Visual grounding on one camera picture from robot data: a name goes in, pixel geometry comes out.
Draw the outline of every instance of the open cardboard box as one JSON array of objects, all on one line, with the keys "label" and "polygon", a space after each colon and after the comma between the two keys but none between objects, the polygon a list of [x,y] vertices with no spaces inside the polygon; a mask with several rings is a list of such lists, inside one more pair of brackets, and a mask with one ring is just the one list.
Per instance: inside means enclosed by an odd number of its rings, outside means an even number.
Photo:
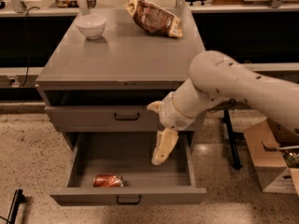
[{"label": "open cardboard box", "polygon": [[289,168],[283,154],[273,151],[281,146],[298,145],[299,137],[270,119],[246,129],[244,136],[262,190],[299,195],[299,168]]}]

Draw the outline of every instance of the white bowl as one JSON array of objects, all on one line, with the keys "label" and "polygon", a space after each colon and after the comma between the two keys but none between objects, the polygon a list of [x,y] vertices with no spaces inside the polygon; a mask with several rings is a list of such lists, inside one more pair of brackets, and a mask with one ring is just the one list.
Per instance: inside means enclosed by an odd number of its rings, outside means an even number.
[{"label": "white bowl", "polygon": [[89,14],[75,19],[78,30],[89,39],[99,38],[105,30],[106,18],[98,14]]}]

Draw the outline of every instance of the drawer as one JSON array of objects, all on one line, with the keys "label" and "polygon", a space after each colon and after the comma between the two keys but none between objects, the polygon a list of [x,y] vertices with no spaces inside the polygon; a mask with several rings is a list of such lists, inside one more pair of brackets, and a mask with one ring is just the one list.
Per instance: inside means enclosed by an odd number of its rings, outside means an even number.
[{"label": "drawer", "polygon": [[[195,186],[187,134],[165,163],[151,164],[156,133],[79,133],[59,205],[196,204],[206,189]],[[121,175],[124,187],[94,188],[96,175]]]},{"label": "drawer", "polygon": [[58,132],[156,131],[158,116],[142,105],[47,106]]}]

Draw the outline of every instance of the gray cabinet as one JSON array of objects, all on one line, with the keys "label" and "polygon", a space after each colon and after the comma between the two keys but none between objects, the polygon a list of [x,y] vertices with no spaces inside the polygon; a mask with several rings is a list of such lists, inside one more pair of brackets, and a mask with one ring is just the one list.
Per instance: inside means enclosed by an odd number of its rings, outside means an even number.
[{"label": "gray cabinet", "polygon": [[[58,204],[202,201],[206,189],[197,188],[192,167],[193,127],[180,134],[164,164],[150,161],[162,127],[146,107],[184,82],[203,49],[192,13],[170,10],[182,18],[180,39],[147,34],[125,10],[93,10],[107,18],[103,37],[87,40],[72,24],[36,80],[50,121],[73,150],[65,187],[50,194]],[[124,187],[95,188],[100,174],[121,175]]]}]

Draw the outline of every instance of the floor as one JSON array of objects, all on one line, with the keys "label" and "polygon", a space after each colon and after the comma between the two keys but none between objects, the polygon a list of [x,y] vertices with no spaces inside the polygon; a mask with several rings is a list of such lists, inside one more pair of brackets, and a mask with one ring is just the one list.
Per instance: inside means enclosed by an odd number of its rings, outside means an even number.
[{"label": "floor", "polygon": [[[0,104],[2,217],[15,189],[23,189],[27,203],[20,206],[16,222],[21,224],[299,223],[298,196],[262,193],[246,144],[238,146],[243,168],[232,168],[222,112],[206,115],[192,154],[196,185],[207,190],[201,204],[61,207],[50,192],[65,185],[71,150],[43,108],[41,103]],[[241,132],[264,116],[236,110],[231,119],[234,130]]]}]

